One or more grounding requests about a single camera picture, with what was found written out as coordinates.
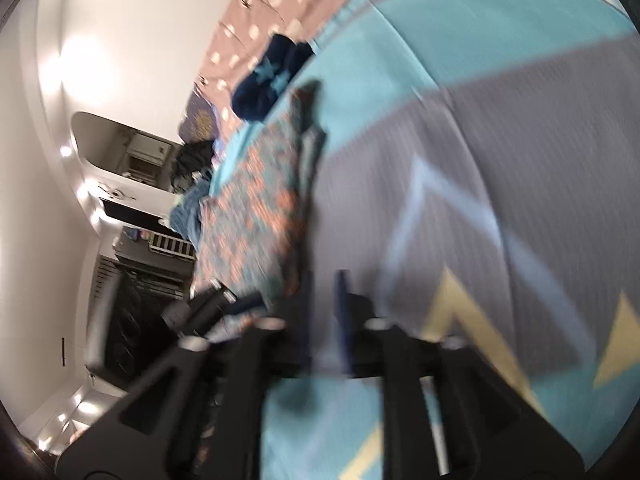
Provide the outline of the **teal floral garment orange flowers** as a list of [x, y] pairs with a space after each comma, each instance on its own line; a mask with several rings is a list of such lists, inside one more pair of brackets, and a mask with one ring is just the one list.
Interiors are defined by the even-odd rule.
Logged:
[[326, 134], [314, 124], [320, 82], [293, 90], [288, 106], [250, 141], [231, 179], [201, 201], [192, 286], [236, 296], [260, 292], [270, 306], [296, 291], [314, 177]]

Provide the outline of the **black clothes pile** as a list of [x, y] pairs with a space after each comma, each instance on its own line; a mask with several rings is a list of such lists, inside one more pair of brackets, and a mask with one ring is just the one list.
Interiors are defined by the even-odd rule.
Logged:
[[185, 193], [202, 174], [210, 171], [214, 155], [214, 142], [211, 140], [183, 144], [171, 165], [171, 191]]

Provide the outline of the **white small shelf rack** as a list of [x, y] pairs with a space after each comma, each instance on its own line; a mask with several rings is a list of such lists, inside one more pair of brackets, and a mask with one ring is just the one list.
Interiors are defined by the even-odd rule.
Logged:
[[148, 245], [152, 252], [183, 260], [194, 261], [196, 252], [194, 246], [187, 240], [152, 232], [148, 238]]

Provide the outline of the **blue knitted blanket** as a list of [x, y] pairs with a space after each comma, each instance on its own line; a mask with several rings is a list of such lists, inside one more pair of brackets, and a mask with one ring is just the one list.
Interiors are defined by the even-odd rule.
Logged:
[[198, 248], [201, 239], [201, 201], [209, 193], [210, 181], [197, 180], [178, 203], [171, 208], [168, 217], [169, 227]]

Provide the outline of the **purple gold patterned cushion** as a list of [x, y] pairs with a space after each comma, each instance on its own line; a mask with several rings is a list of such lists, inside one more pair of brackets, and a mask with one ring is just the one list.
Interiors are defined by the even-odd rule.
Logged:
[[198, 92], [190, 95], [178, 128], [178, 136], [185, 144], [213, 141], [219, 136], [216, 108]]

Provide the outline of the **teal grey geometric bedspread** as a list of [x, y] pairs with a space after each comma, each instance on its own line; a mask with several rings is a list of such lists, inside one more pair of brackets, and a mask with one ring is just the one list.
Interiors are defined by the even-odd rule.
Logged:
[[377, 479], [334, 280], [468, 344], [579, 453], [639, 474], [639, 0], [363, 0], [318, 42], [303, 263], [314, 374], [273, 385], [265, 479]]

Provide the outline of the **navy star plush toy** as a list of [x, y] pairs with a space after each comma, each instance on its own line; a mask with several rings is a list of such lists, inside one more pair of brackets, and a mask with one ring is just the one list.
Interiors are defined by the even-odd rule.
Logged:
[[272, 36], [264, 55], [232, 93], [231, 108], [244, 122], [262, 122], [288, 84], [314, 56], [308, 42]]

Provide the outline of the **pink polka dot sheet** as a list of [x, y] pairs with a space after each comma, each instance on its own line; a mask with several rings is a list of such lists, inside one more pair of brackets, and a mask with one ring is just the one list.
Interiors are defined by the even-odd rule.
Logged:
[[205, 51], [192, 92], [216, 108], [219, 136], [227, 140], [242, 120], [232, 91], [258, 64], [275, 34], [309, 41], [348, 0], [230, 0]]

